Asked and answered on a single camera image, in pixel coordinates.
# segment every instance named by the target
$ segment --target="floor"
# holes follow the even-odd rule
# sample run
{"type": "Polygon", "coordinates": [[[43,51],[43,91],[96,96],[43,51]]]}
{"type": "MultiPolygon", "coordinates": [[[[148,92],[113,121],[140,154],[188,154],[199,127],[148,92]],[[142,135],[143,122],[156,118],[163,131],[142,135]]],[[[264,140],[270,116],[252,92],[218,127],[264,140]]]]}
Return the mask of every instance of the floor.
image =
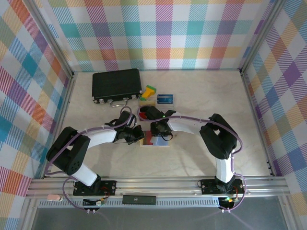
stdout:
{"type": "MultiPolygon", "coordinates": [[[[120,108],[93,103],[92,74],[78,74],[63,127],[84,130],[119,117],[120,108]]],[[[238,71],[141,71],[141,81],[143,88],[149,84],[157,88],[157,93],[173,94],[175,110],[182,114],[205,119],[213,113],[221,114],[244,143],[244,150],[235,158],[236,172],[269,175],[238,71]]],[[[128,106],[136,114],[138,101],[131,100],[128,106]]],[[[144,122],[139,124],[143,130],[149,127],[144,122]]],[[[100,176],[215,175],[215,158],[201,137],[183,132],[175,133],[169,147],[140,147],[139,143],[95,146],[88,150],[84,163],[100,176]]]]}

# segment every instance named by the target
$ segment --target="checkered fabric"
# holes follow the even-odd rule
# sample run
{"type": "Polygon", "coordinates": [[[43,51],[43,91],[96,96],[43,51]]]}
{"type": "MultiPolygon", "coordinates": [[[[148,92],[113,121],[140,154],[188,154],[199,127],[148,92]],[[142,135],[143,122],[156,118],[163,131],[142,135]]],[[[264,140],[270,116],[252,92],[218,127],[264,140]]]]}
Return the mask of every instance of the checkered fabric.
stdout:
{"type": "Polygon", "coordinates": [[[242,68],[244,62],[246,61],[246,58],[247,58],[247,56],[248,56],[248,54],[250,52],[250,49],[254,46],[254,44],[256,42],[256,39],[259,36],[259,32],[261,31],[262,27],[265,25],[266,20],[267,20],[269,14],[270,14],[270,11],[273,8],[273,5],[274,5],[275,2],[276,2],[276,0],[270,0],[270,2],[268,4],[268,6],[267,6],[263,16],[262,16],[262,18],[261,18],[261,20],[260,20],[260,22],[259,22],[259,24],[257,26],[257,29],[255,30],[253,36],[251,37],[251,40],[249,41],[248,47],[246,48],[246,50],[244,52],[244,55],[243,55],[243,57],[242,57],[242,59],[240,61],[240,64],[239,64],[239,69],[242,68]]]}
{"type": "Polygon", "coordinates": [[[0,1],[0,230],[14,230],[68,77],[21,0],[0,1]]]}
{"type": "Polygon", "coordinates": [[[236,69],[269,2],[45,0],[48,12],[36,1],[71,66],[82,71],[236,69]]]}
{"type": "Polygon", "coordinates": [[[307,229],[307,0],[288,0],[245,76],[277,175],[307,229]]]}

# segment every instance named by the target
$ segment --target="green block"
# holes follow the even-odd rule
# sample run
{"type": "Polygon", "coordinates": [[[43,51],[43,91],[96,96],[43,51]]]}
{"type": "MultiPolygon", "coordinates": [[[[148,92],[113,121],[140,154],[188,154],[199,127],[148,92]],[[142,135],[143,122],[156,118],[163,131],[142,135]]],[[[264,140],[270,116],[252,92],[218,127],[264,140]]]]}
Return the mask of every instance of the green block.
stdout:
{"type": "Polygon", "coordinates": [[[155,87],[150,86],[150,85],[146,85],[146,88],[149,88],[149,89],[153,90],[154,93],[157,92],[157,89],[155,87]]]}

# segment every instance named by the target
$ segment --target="briefcase handle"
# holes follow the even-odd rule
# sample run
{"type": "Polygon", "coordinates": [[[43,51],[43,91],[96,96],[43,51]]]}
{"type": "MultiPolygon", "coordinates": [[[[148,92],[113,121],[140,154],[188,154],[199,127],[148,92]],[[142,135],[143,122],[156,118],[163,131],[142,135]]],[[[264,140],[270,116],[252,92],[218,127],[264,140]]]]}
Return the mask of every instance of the briefcase handle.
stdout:
{"type": "Polygon", "coordinates": [[[126,106],[128,104],[129,98],[125,97],[125,98],[123,98],[123,100],[125,101],[125,104],[113,104],[113,100],[112,99],[109,99],[107,102],[109,102],[110,106],[114,108],[114,107],[126,106]]]}

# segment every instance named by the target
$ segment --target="aluminum rail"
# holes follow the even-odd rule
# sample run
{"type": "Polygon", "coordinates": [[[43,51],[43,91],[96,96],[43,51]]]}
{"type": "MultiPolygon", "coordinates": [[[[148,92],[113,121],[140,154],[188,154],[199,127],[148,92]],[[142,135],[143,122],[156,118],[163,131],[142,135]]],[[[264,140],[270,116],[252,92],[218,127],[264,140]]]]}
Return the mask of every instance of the aluminum rail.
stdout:
{"type": "MultiPolygon", "coordinates": [[[[46,198],[49,194],[62,195],[62,185],[66,177],[45,178],[33,180],[30,184],[26,198],[46,198]]],[[[158,198],[179,197],[225,197],[229,195],[202,195],[197,182],[213,177],[201,176],[157,176],[157,177],[105,177],[102,180],[117,181],[116,193],[113,198],[121,198],[123,195],[152,195],[158,198]]],[[[273,176],[247,176],[246,197],[261,196],[287,196],[290,195],[288,185],[284,177],[273,176]]],[[[73,180],[65,184],[68,195],[73,193],[73,180]]],[[[95,196],[74,196],[75,198],[90,198],[95,196]]]]}

